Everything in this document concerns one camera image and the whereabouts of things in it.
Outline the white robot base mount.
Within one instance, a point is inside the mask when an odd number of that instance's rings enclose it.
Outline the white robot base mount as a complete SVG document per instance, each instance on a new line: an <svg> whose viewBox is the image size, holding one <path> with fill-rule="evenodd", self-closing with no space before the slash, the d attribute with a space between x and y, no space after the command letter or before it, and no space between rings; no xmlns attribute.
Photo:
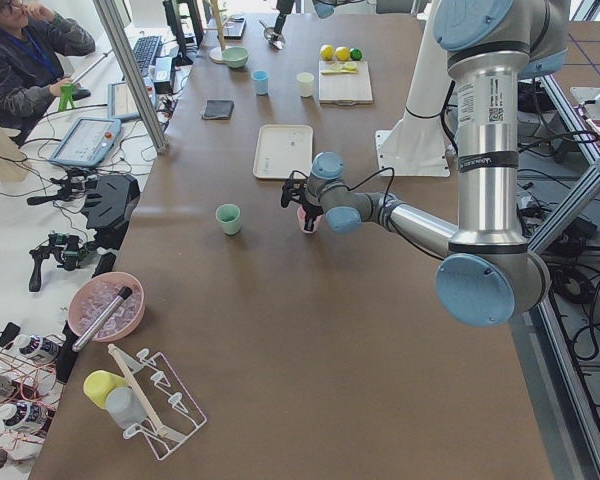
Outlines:
<svg viewBox="0 0 600 480"><path fill-rule="evenodd" d="M438 7L434 1L425 22L402 119L390 130L375 132L378 167L392 168L397 176L450 175L441 113L451 78L447 53L434 38Z"/></svg>

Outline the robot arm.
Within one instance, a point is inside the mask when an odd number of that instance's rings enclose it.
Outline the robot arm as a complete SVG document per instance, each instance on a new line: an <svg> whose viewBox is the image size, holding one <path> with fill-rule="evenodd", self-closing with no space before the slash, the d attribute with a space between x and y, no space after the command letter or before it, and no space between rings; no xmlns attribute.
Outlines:
<svg viewBox="0 0 600 480"><path fill-rule="evenodd" d="M297 203L312 225L337 233L374 222L441 260L436 292L448 313L492 326L546 296L546 264L518 225L517 84L559 70L567 53L565 1L437 1L427 21L415 77L431 66L458 97L455 135L458 220L449 223L389 193L358 193L341 178L342 158L318 154L307 178L289 178L283 205Z"/></svg>

